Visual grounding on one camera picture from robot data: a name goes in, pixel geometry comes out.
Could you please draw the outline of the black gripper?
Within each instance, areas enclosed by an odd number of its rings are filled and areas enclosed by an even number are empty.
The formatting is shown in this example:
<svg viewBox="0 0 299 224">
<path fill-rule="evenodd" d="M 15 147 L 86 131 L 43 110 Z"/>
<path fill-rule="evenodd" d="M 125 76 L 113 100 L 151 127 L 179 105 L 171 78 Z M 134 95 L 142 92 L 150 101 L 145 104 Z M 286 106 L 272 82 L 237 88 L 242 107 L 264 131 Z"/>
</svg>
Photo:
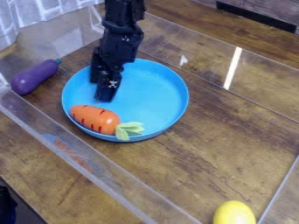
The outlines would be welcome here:
<svg viewBox="0 0 299 224">
<path fill-rule="evenodd" d="M 123 66 L 135 61 L 143 39 L 145 33 L 138 25 L 119 30 L 105 29 L 99 46 L 94 48 L 90 69 L 90 82 L 98 84 L 97 100 L 114 100 L 122 83 Z"/>
</svg>

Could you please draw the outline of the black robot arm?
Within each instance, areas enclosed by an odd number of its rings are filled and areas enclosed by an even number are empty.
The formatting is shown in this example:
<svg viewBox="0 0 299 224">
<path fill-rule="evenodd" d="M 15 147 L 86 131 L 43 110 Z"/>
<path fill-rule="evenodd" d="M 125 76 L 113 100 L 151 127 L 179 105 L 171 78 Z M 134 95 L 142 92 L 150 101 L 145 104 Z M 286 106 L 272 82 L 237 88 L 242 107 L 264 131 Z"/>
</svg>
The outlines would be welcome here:
<svg viewBox="0 0 299 224">
<path fill-rule="evenodd" d="M 94 48 L 90 82 L 98 85 L 95 99 L 111 102 L 122 83 L 125 64 L 137 59 L 145 33 L 138 21 L 146 18 L 145 0 L 106 0 L 105 34 Z"/>
</svg>

